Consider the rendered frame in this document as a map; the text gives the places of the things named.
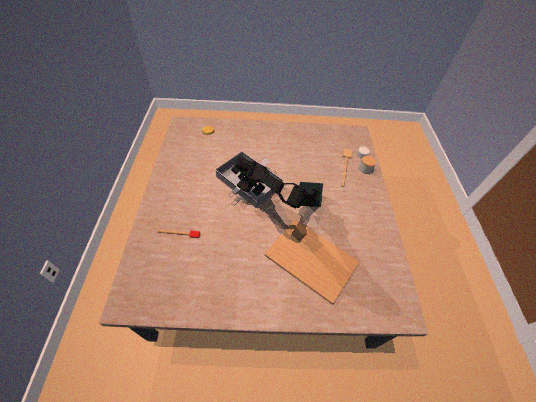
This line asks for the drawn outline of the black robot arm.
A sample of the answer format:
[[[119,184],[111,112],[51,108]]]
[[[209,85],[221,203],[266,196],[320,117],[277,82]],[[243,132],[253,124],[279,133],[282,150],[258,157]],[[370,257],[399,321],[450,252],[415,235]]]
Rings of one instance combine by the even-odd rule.
[[[272,192],[278,194],[281,201],[293,208],[300,208],[301,204],[304,206],[313,207],[316,199],[318,198],[320,192],[312,187],[301,187],[295,183],[284,183],[280,180],[275,179],[270,175],[267,167],[255,162],[252,160],[249,161],[241,156],[239,156],[235,162],[235,168],[246,172],[241,177],[241,180],[238,182],[237,186],[245,192],[249,192],[252,189],[252,183],[264,183],[267,185]],[[281,191],[284,185],[294,185],[287,201],[284,200],[281,195]]]

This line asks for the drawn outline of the grey cylinder with orange top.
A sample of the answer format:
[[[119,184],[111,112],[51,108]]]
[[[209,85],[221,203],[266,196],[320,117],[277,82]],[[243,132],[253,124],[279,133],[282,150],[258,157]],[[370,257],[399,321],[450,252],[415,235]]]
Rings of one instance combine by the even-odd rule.
[[[362,157],[360,164],[358,166],[358,169],[362,173],[369,174],[372,172],[375,164],[376,164],[376,159],[372,156],[366,155]]]

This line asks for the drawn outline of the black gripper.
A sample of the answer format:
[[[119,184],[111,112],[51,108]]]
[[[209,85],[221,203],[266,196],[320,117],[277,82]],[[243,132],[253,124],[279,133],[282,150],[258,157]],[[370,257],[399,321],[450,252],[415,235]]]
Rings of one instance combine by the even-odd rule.
[[[234,165],[234,166],[235,166],[235,165]],[[238,176],[238,178],[241,180],[241,177],[242,177],[244,174],[246,174],[246,172],[241,171],[241,170],[235,168],[234,166],[231,168],[231,170],[234,172],[234,174],[238,174],[239,172],[241,172],[240,175]],[[253,182],[251,185],[252,185],[251,187],[255,187],[255,188],[252,190],[252,192],[253,192],[256,196],[258,196],[258,195],[265,189],[265,186],[264,186],[261,182],[260,182],[258,185],[257,185],[255,182]]]

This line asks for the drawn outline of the light wooden board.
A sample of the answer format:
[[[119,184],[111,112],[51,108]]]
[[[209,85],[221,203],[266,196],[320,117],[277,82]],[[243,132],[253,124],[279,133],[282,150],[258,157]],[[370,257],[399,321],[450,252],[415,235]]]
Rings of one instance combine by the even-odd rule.
[[[359,264],[296,220],[264,255],[331,304]]]

